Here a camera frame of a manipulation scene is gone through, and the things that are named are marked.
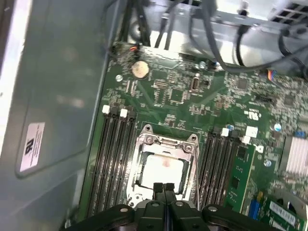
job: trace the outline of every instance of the side panel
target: side panel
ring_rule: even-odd
[[[105,2],[32,1],[0,156],[1,230],[58,230],[79,203],[106,68]],[[105,31],[114,34],[119,10]],[[31,123],[45,123],[38,164],[20,171]]]

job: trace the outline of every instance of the gray cable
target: gray cable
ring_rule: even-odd
[[[206,0],[202,0],[202,17],[203,17],[203,24],[204,24],[204,28],[205,28],[205,32],[206,32],[206,37],[209,43],[209,46],[211,48],[211,51],[214,55],[214,57],[217,59],[217,61],[219,62],[219,64],[221,65],[221,67],[228,72],[234,72],[234,73],[238,73],[238,72],[251,72],[251,71],[255,71],[255,70],[259,70],[259,69],[266,69],[269,68],[275,64],[281,63],[282,61],[286,61],[289,60],[291,58],[296,57],[296,55],[298,53],[303,52],[305,49],[308,48],[308,44],[297,49],[296,51],[294,51],[292,54],[289,54],[285,57],[282,57],[278,60],[266,63],[266,64],[261,64],[261,65],[256,65],[256,66],[250,66],[250,67],[234,67],[234,66],[228,66],[226,65],[226,63],[223,61],[219,49],[217,47],[216,44],[216,40],[215,40],[215,36],[213,33],[213,27],[212,27],[212,23],[211,23],[211,16],[209,14],[209,11],[207,10],[206,7]]]

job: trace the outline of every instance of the capacitor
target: capacitor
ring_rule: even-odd
[[[230,131],[233,131],[233,130],[234,130],[234,126],[231,125],[231,124],[228,124],[228,125],[227,125],[227,129],[229,129]]]
[[[282,130],[281,124],[278,124],[278,123],[275,124],[274,125],[274,130],[277,131],[277,132],[280,132]]]

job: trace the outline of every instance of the blue connector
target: blue connector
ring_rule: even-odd
[[[260,203],[254,199],[250,202],[248,216],[254,220],[257,220],[259,213]]]

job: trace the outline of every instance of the white label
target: white label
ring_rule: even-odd
[[[272,227],[278,228],[279,230],[282,230],[282,231],[287,231],[283,227],[281,227],[281,225],[278,224],[276,221],[273,221]]]
[[[250,136],[253,138],[256,138],[258,134],[258,128],[247,126],[246,128],[246,136]]]
[[[256,113],[256,112],[249,112],[248,115],[249,115],[250,119],[259,120],[258,113]]]
[[[295,222],[296,222],[295,216],[293,216],[291,213],[285,211],[285,209],[283,209],[281,206],[279,206],[276,203],[271,201],[269,208],[274,213],[279,215],[282,219],[284,219],[286,222],[290,223],[293,226],[295,225]]]
[[[20,171],[25,171],[38,164],[39,150],[43,138],[45,123],[32,123],[28,126],[23,159]]]

